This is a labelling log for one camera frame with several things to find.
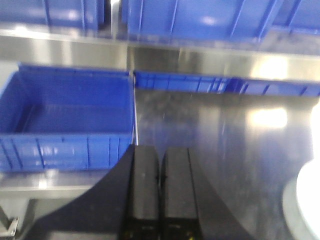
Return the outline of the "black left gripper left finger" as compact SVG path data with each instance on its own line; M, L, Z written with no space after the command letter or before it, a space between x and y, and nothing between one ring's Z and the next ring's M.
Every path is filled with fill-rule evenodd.
M156 240L159 161L152 146L130 145L88 191L48 213L29 240Z

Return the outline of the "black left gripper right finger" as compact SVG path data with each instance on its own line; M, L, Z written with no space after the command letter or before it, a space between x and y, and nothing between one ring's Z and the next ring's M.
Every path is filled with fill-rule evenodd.
M211 186L197 156L168 148L161 166L161 239L251 240Z

